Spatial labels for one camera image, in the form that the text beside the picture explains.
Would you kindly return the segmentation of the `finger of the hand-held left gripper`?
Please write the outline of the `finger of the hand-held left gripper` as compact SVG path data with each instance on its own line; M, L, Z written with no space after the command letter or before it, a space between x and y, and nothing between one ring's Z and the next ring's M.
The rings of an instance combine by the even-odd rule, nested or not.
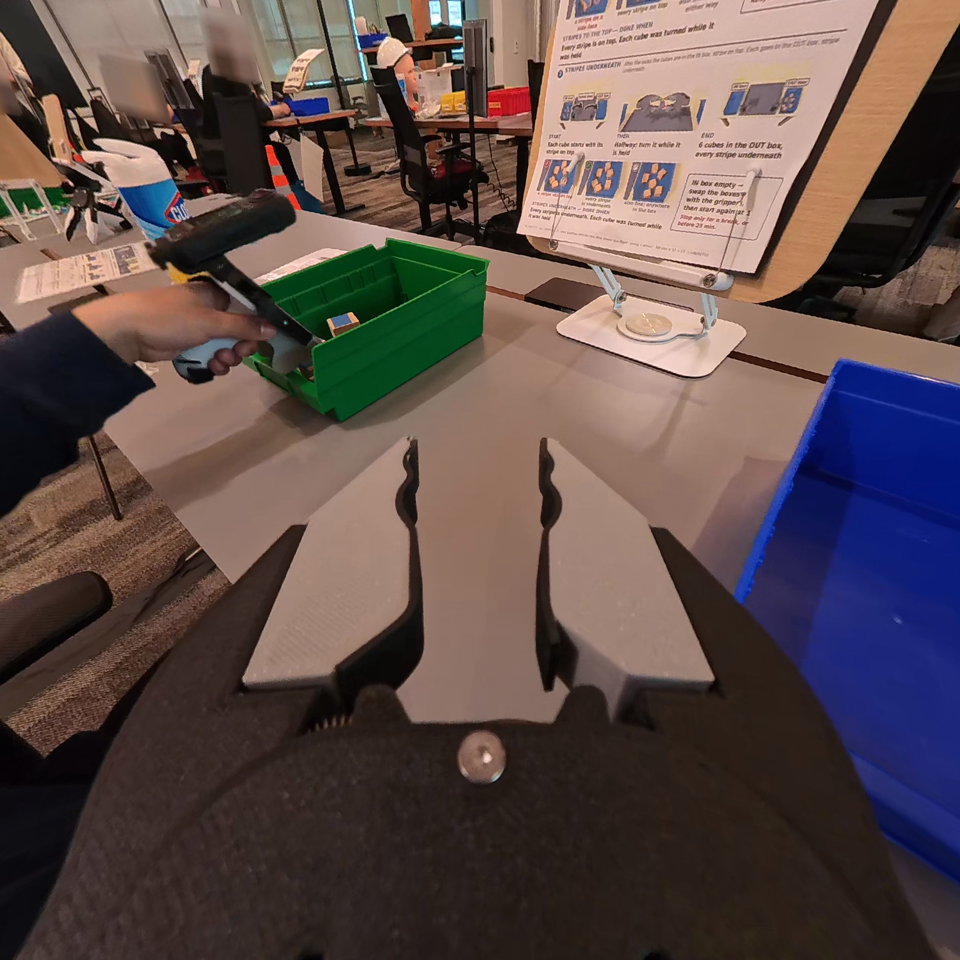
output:
M303 343L288 333L276 333L270 340L264 341L264 356L276 373L285 376L295 370L313 367L313 349L316 337L308 337Z
M210 268L210 278L253 314L259 316L279 333L303 347L312 348L322 339L311 333L299 321L279 306L257 282L238 268Z

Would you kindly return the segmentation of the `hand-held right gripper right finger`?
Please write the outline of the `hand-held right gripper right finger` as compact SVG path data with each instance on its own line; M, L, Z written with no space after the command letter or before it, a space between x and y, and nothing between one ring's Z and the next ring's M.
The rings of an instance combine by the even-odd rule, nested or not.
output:
M715 676L647 518L556 439L538 445L535 658L545 691L599 690L609 719L647 690Z

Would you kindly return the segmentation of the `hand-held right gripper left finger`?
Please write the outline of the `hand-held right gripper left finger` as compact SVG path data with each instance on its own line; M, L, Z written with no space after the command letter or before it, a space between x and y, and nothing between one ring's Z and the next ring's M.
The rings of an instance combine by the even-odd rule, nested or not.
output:
M315 690L350 713L425 651L419 445L404 437L307 521L246 666L252 692Z

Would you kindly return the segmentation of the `green plastic bin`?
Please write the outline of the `green plastic bin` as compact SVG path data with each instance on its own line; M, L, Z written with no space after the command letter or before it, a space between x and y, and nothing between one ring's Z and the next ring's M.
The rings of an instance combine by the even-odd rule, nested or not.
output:
M319 414L342 422L483 333L485 259L400 239L362 246L261 285L306 330L314 379L281 375L266 357L258 375ZM327 320L347 311L361 325L331 338Z

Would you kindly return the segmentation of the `blue plastic bin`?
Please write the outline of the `blue plastic bin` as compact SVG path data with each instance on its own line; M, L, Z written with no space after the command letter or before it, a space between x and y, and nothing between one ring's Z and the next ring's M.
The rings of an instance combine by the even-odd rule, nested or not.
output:
M838 361L734 596L819 699L882 832L958 882L958 385Z

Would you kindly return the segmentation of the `person's left forearm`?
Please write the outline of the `person's left forearm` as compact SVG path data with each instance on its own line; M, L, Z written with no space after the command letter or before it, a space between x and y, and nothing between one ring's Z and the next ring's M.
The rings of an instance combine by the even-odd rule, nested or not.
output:
M74 464L80 440L154 388L73 313L1 342L1 515Z

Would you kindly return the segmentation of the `person's left hand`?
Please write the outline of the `person's left hand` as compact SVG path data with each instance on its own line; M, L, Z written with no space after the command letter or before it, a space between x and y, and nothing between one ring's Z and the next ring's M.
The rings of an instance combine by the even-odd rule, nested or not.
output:
M231 305L225 290L201 279L111 294L74 314L129 364L173 361L210 341L225 341L207 362L212 377L223 377L278 333L266 319L233 312Z

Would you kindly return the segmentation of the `orange traffic cone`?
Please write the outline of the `orange traffic cone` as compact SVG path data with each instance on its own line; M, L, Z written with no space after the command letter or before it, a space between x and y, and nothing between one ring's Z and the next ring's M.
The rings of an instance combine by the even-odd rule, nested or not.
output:
M288 177L284 173L282 163L278 159L274 146L266 145L265 153L270 169L273 190L278 195L283 196L295 210L301 210L299 200L291 187Z

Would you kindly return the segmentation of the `disinfecting wipes canister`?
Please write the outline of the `disinfecting wipes canister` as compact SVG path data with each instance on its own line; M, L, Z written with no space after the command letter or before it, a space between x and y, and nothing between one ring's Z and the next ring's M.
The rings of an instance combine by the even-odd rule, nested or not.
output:
M101 163L128 212L149 241L190 219L184 198L164 160L154 149L114 138L98 138L83 150L89 164Z

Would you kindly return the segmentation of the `small black tripod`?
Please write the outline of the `small black tripod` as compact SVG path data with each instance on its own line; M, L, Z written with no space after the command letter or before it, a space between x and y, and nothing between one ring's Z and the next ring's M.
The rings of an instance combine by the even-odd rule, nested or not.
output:
M87 241L96 245L116 234L134 229L126 215L124 201L114 190L105 193L92 187L75 187L64 225L64 236L72 240L81 232Z

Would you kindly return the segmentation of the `flat printed paper sheet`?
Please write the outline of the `flat printed paper sheet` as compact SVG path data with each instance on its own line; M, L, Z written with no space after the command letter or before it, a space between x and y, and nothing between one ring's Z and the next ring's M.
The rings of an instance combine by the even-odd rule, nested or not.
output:
M25 268L16 301L28 304L160 270L145 242L124 243Z

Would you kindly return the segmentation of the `clear acrylic stand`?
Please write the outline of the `clear acrylic stand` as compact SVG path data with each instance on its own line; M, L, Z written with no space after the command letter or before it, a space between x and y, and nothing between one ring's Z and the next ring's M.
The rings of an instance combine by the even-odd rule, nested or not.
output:
M48 222L56 235L66 234L63 218L54 208L46 189L35 179L2 179L2 232L15 236L19 241L35 242L39 238L33 225L41 221Z

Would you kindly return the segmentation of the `black mesh office chair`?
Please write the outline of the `black mesh office chair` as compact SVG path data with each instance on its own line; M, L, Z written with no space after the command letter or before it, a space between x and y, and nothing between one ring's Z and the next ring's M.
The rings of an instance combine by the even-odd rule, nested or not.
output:
M444 235L449 240L463 235L480 241L478 188L490 180L474 155L475 140L468 145L452 142L440 146L438 159L432 161L427 145L441 138L420 131L394 70L374 68L371 75L390 120L401 190L418 209L419 233Z

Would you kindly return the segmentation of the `brown cardboard panel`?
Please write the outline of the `brown cardboard panel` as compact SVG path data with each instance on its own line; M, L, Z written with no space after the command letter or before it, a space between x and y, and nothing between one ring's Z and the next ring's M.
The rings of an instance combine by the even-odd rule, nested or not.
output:
M1 182L33 181L43 188L59 188L64 179L51 160L15 124L1 115Z

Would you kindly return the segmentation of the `black table leg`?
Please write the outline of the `black table leg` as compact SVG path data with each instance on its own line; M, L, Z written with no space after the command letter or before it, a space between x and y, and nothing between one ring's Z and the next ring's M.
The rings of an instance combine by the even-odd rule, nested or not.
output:
M91 454L92 463L98 476L103 497L115 522L123 522L124 514L119 505L114 486L106 469L100 447L95 436L86 438L86 443Z

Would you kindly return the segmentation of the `mannequin head with hard hat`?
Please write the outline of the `mannequin head with hard hat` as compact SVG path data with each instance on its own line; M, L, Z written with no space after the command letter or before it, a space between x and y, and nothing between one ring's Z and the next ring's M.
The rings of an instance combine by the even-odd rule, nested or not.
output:
M412 56L412 49L398 38L388 36L378 47L376 66L388 71L402 88L405 102L412 114L419 106L418 70Z

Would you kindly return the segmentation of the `computer monitor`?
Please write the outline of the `computer monitor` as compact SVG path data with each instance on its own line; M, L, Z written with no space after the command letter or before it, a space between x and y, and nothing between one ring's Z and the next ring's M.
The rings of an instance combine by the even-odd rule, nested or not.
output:
M469 19L462 24L464 89L467 112L473 116L488 116L488 24L487 20Z

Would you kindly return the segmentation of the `printed instruction sheet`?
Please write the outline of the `printed instruction sheet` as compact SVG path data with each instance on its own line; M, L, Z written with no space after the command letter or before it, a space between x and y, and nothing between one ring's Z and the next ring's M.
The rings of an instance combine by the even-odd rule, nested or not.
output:
M878 2L561 2L518 230L759 270Z

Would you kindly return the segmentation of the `wooden board document stand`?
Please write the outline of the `wooden board document stand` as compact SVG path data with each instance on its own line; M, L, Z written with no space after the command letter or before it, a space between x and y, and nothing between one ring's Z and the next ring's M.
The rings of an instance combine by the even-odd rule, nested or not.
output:
M590 267L605 291L558 333L675 377L710 376L746 337L719 306L773 301L813 278L957 28L958 2L877 2L755 273L527 237L539 252Z

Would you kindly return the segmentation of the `large black office chair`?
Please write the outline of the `large black office chair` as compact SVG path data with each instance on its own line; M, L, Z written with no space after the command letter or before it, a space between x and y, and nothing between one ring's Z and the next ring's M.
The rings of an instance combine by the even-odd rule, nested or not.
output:
M798 291L824 301L912 267L958 202L959 32L944 48L828 257Z

